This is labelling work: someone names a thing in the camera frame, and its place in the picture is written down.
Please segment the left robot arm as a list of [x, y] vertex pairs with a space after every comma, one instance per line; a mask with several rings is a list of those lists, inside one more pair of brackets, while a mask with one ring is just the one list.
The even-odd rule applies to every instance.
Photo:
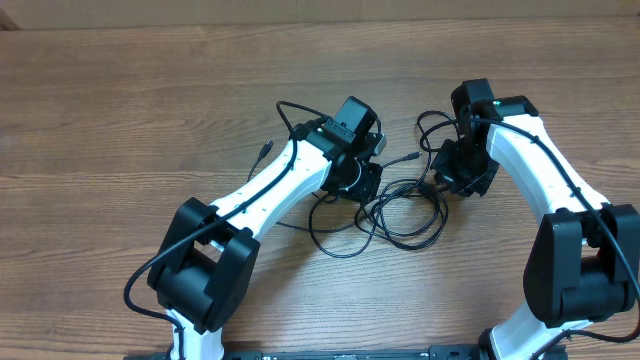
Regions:
[[300, 200], [373, 199], [386, 139], [374, 110], [350, 96], [335, 116], [291, 128], [280, 155], [238, 190], [176, 211], [148, 285], [173, 326], [170, 359], [221, 359], [222, 328], [244, 298], [265, 234]]

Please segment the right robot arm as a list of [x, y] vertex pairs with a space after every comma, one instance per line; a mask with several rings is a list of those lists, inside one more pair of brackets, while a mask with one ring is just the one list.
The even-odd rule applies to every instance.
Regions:
[[456, 139], [431, 167], [435, 181], [464, 197], [484, 195], [504, 169], [526, 200], [538, 231], [523, 274], [524, 303], [485, 330], [475, 345], [436, 346], [431, 358], [565, 359], [561, 342], [584, 336], [609, 343], [638, 338], [589, 326], [639, 305], [639, 213], [613, 205], [572, 168], [524, 96], [497, 98], [488, 80], [451, 94]]

